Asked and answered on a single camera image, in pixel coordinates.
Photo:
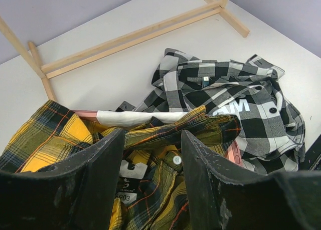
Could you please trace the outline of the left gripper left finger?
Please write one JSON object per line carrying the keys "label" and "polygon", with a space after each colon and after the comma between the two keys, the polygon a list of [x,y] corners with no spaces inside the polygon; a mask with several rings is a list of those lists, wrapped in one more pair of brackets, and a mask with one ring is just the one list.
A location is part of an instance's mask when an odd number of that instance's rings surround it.
{"label": "left gripper left finger", "polygon": [[36,172],[1,172],[1,229],[108,229],[124,131]]}

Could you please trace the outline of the black white checkered shirt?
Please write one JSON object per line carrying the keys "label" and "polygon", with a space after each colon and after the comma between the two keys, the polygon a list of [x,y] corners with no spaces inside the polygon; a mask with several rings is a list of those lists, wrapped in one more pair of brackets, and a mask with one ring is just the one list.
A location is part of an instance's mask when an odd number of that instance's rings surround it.
{"label": "black white checkered shirt", "polygon": [[258,55],[246,62],[202,60],[167,48],[154,89],[134,112],[161,121],[204,106],[209,116],[235,115],[243,166],[259,174],[294,172],[305,156],[305,122],[279,85],[284,71]]}

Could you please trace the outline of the yellow plaid shirt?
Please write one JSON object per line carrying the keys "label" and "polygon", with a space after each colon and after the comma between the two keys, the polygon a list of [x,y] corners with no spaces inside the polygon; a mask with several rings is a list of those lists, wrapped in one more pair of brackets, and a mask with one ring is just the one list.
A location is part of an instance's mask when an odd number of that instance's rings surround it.
{"label": "yellow plaid shirt", "polygon": [[[123,159],[147,166],[136,199],[114,198],[110,229],[190,229],[189,205],[181,157],[181,133],[190,131],[211,150],[224,154],[239,135],[235,115],[208,116],[200,106],[174,123],[152,117],[127,130]],[[78,153],[113,131],[54,101],[47,101],[24,123],[1,155],[1,170],[37,171]]]}

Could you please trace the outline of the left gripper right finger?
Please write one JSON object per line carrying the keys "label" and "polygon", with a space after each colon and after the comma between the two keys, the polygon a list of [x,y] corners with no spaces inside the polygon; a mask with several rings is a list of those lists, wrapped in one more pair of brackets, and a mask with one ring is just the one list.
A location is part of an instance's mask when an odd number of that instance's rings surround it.
{"label": "left gripper right finger", "polygon": [[182,132],[193,229],[320,229],[320,172],[260,175]]}

